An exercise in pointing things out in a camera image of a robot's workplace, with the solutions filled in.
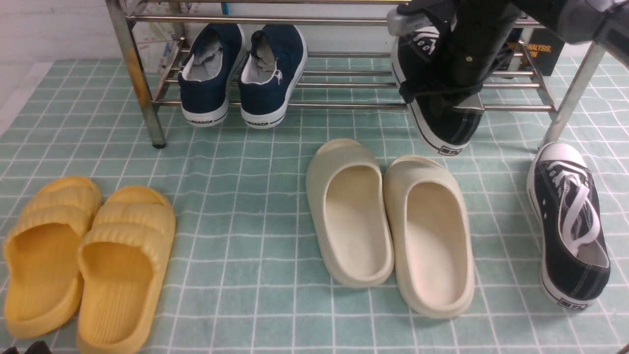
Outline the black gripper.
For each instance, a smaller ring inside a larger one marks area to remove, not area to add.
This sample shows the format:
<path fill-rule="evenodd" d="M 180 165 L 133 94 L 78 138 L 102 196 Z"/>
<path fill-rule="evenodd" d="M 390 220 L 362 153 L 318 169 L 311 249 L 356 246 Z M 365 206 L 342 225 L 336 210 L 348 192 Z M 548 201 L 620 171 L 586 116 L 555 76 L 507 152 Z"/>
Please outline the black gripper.
<path fill-rule="evenodd" d="M 403 79 L 399 93 L 405 103 L 433 98 L 442 107 L 456 107 L 478 94 L 485 80 L 512 50 L 506 44 L 521 11 L 510 0 L 412 0 L 387 13 L 387 29 L 404 36 L 423 25 L 442 36 L 427 64 Z"/>

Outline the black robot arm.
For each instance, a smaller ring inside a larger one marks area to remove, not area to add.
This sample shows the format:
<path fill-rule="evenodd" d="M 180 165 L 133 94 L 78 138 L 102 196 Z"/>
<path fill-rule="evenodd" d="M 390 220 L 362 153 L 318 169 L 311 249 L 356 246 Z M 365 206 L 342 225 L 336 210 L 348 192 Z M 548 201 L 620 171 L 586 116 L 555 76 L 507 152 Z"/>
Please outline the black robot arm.
<path fill-rule="evenodd" d="M 521 13 L 565 43 L 593 42 L 628 64 L 626 0 L 412 0 L 389 13 L 389 33 L 402 37 L 432 25 L 442 38 L 431 58 L 416 50 L 426 64 L 402 80 L 404 101 L 433 96 L 454 107 L 480 92 L 512 51 L 506 38 Z"/>

